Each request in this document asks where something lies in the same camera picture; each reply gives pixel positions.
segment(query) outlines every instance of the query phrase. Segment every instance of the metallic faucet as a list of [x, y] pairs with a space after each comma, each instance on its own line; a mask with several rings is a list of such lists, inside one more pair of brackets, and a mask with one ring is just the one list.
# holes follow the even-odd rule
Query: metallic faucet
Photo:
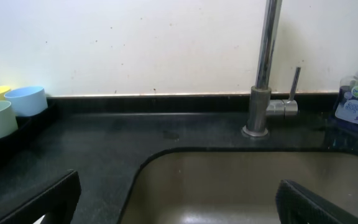
[[291, 116], [298, 114], [298, 104], [293, 99], [300, 67], [296, 68], [294, 81], [288, 100], [270, 100], [272, 89], [269, 87], [270, 69], [277, 34], [278, 19], [280, 18], [282, 0], [267, 0], [264, 28], [260, 43], [259, 66], [256, 83], [251, 87], [249, 101], [249, 119], [243, 127], [243, 132], [253, 137], [265, 136], [267, 115]]

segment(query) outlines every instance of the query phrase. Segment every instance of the sink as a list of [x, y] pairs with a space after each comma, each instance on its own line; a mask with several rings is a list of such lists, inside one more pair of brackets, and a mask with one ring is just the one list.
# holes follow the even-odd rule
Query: sink
[[137, 176], [121, 223], [280, 223], [275, 194], [298, 182], [358, 217], [358, 156], [338, 152], [175, 152]]

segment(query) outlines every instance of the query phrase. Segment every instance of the faucet handle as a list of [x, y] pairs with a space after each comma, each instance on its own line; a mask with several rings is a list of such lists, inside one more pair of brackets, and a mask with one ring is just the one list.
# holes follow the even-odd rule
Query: faucet handle
[[293, 101], [293, 98], [295, 97], [296, 86], [298, 85], [298, 79], [300, 73], [301, 73], [301, 67], [297, 67], [295, 70], [295, 76], [293, 77], [293, 81], [292, 81], [290, 98], [288, 99], [289, 101]]

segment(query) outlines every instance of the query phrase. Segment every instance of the backsplash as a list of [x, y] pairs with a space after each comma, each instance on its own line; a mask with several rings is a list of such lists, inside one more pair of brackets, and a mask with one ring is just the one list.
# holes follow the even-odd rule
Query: backsplash
[[[0, 85], [52, 96], [249, 93], [264, 0], [0, 0]], [[270, 86], [338, 91], [358, 69], [358, 1], [283, 0]]]

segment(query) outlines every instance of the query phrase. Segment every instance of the countertop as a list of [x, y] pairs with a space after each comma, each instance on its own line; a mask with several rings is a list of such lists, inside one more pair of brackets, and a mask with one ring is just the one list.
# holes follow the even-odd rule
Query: countertop
[[0, 202], [61, 174], [80, 175], [72, 223], [116, 223], [135, 174], [175, 147], [326, 149], [322, 114], [268, 121], [264, 140], [244, 137], [245, 113], [74, 114], [59, 119], [0, 170]]

